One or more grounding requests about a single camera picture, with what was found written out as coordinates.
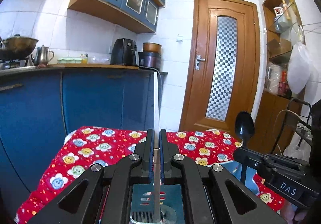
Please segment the wok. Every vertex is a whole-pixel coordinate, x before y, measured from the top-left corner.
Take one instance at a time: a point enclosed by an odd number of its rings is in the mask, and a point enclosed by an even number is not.
[[[19,34],[2,40],[0,37],[0,60],[22,60],[35,49],[39,40]]]

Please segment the black air fryer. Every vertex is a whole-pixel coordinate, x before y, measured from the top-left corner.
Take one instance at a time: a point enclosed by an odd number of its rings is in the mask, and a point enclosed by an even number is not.
[[[111,65],[135,66],[136,42],[131,39],[117,39],[111,53]]]

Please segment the wooden door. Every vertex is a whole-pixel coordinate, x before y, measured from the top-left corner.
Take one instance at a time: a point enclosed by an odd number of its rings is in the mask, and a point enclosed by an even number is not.
[[[180,130],[234,134],[236,115],[251,113],[260,59],[256,5],[195,0],[192,47]],[[205,61],[195,68],[197,55]]]

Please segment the metal screw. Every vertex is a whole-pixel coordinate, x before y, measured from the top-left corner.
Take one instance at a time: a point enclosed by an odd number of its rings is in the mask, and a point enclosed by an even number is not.
[[[182,159],[184,159],[184,155],[175,154],[175,155],[174,155],[174,159],[177,160],[177,161],[181,161]]]
[[[214,171],[217,171],[217,172],[220,172],[223,170],[223,166],[221,164],[214,164],[212,168]]]
[[[91,167],[91,170],[92,171],[100,171],[102,168],[102,166],[100,164],[94,164],[92,167]]]
[[[136,154],[136,153],[133,153],[131,155],[129,155],[129,158],[132,160],[132,161],[137,161],[139,159],[139,155]]]

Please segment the brown bowl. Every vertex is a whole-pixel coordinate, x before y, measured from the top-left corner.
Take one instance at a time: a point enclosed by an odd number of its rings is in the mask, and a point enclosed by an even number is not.
[[[161,53],[161,47],[162,45],[156,44],[156,43],[144,43],[142,44],[142,50],[144,52],[153,52],[153,53]]]

